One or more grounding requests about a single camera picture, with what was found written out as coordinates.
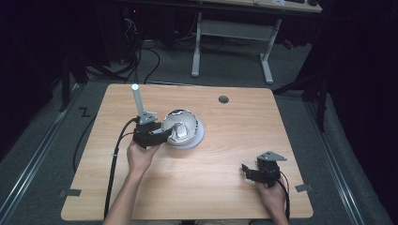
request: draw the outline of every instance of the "table top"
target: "table top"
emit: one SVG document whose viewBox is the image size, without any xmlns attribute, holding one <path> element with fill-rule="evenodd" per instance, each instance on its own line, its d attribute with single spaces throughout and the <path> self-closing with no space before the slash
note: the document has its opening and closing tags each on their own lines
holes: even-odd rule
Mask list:
<svg viewBox="0 0 398 225">
<path fill-rule="evenodd" d="M 205 137 L 190 150 L 161 145 L 146 172 L 133 219 L 269 218 L 253 181 L 241 164 L 256 169 L 256 157 L 267 151 L 284 156 L 278 165 L 290 185 L 291 218 L 309 218 L 313 208 L 287 138 L 272 92 L 266 88 L 140 85 L 144 109 L 159 120 L 175 109 L 193 112 L 204 124 Z M 219 97 L 227 96 L 228 103 Z M 102 220 L 117 138 L 138 114 L 128 84 L 111 84 L 101 103 L 61 216 L 65 220 Z M 132 132 L 132 124 L 126 132 Z M 120 144 L 111 204 L 128 173 L 126 148 Z"/>
<path fill-rule="evenodd" d="M 202 0 L 207 3 L 221 3 L 229 5 L 238 5 L 244 7 L 254 7 L 254 8 L 274 8 L 292 11 L 302 11 L 302 12 L 322 12 L 322 8 L 318 5 L 312 7 L 308 4 L 308 0 L 304 3 L 294 3 L 294 2 L 284 2 L 284 5 L 273 3 L 271 0 Z"/>
</svg>

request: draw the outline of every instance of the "white cylinder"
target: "white cylinder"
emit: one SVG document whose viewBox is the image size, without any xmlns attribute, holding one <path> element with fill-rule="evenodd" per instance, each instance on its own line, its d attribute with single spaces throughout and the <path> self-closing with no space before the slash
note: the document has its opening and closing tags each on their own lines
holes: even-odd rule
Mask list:
<svg viewBox="0 0 398 225">
<path fill-rule="evenodd" d="M 141 100 L 140 88 L 137 83 L 131 86 L 132 93 L 134 94 L 135 105 L 137 106 L 138 114 L 142 117 L 144 115 L 143 101 Z"/>
</svg>

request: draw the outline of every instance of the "round hole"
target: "round hole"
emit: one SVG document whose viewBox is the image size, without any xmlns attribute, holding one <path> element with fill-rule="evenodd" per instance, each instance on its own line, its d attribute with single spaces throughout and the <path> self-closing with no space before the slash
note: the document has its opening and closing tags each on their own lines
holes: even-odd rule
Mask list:
<svg viewBox="0 0 398 225">
<path fill-rule="evenodd" d="M 219 102 L 220 103 L 225 104 L 225 103 L 228 103 L 228 101 L 229 101 L 229 98 L 227 96 L 220 96 L 219 97 Z"/>
</svg>

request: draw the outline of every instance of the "hand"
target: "hand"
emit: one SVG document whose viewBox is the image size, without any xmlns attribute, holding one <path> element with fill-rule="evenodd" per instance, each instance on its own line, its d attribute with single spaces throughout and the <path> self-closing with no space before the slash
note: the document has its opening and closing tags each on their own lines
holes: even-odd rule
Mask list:
<svg viewBox="0 0 398 225">
<path fill-rule="evenodd" d="M 273 187 L 267 188 L 266 184 L 257 182 L 255 182 L 255 184 L 260 191 L 261 202 L 263 202 L 263 205 L 268 210 L 274 224 L 288 224 L 284 213 L 284 202 L 286 201 L 286 197 L 281 185 L 275 182 Z"/>
<path fill-rule="evenodd" d="M 149 149 L 144 149 L 138 143 L 132 141 L 127 148 L 130 173 L 145 173 L 152 162 L 153 156 L 160 147 L 160 145 L 155 145 Z"/>
</svg>

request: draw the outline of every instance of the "cable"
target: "cable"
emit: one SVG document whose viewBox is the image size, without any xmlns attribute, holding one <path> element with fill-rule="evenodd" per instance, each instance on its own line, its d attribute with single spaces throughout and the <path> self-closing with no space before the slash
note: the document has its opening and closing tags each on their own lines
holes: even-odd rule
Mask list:
<svg viewBox="0 0 398 225">
<path fill-rule="evenodd" d="M 79 146 L 80 146 L 80 144 L 82 143 L 82 140 L 83 140 L 83 137 L 84 137 L 85 133 L 88 131 L 88 128 L 90 128 L 90 125 L 94 122 L 94 120 L 96 119 L 96 117 L 97 117 L 97 115 L 95 115 L 95 116 L 91 119 L 90 123 L 87 124 L 87 126 L 85 127 L 85 129 L 84 129 L 82 135 L 80 136 L 79 141 L 77 142 L 77 145 L 76 145 L 76 148 L 75 148 L 75 151 L 74 151 L 74 155 L 73 155 L 73 171 L 74 171 L 74 173 L 76 173 L 76 171 L 77 171 L 77 167 L 76 167 L 76 156 L 77 156 L 77 152 L 78 152 L 78 150 L 79 150 Z"/>
<path fill-rule="evenodd" d="M 196 35 L 192 35 L 192 36 L 188 37 L 188 36 L 192 33 L 193 27 L 195 27 L 197 16 L 198 16 L 198 13 L 196 12 L 196 13 L 195 13 L 195 17 L 193 18 L 193 22 L 192 22 L 191 29 L 190 29 L 190 31 L 188 32 L 188 34 L 187 34 L 185 37 L 182 37 L 182 38 L 180 38 L 180 39 L 176 39 L 175 41 L 185 40 L 185 39 L 193 38 L 193 37 L 196 36 Z"/>
<path fill-rule="evenodd" d="M 147 49 L 150 52 L 153 52 L 154 54 L 156 54 L 158 56 L 158 64 L 152 69 L 152 71 L 150 71 L 150 73 L 148 75 L 146 75 L 145 79 L 144 79 L 144 84 L 146 84 L 146 81 L 148 80 L 149 76 L 158 68 L 159 64 L 161 63 L 161 57 L 153 50 L 151 49 Z"/>
<path fill-rule="evenodd" d="M 112 187 L 114 185 L 115 169 L 116 169 L 116 162 L 117 162 L 117 154 L 119 152 L 119 145 L 120 145 L 120 142 L 122 141 L 122 139 L 126 136 L 126 135 L 124 135 L 124 132 L 125 132 L 126 128 L 132 122 L 138 123 L 137 118 L 132 118 L 129 122 L 127 122 L 127 124 L 123 127 L 122 131 L 120 132 L 119 138 L 117 139 L 117 143 L 116 143 L 115 150 L 114 150 L 114 155 L 113 155 L 113 158 L 112 158 L 112 165 L 111 165 L 111 172 L 110 172 L 110 175 L 109 175 L 108 190 L 106 192 L 105 208 L 104 208 L 104 216 L 103 216 L 104 219 L 106 219 L 106 216 L 108 216 L 109 203 L 110 203 L 111 194 L 112 194 Z"/>
</svg>

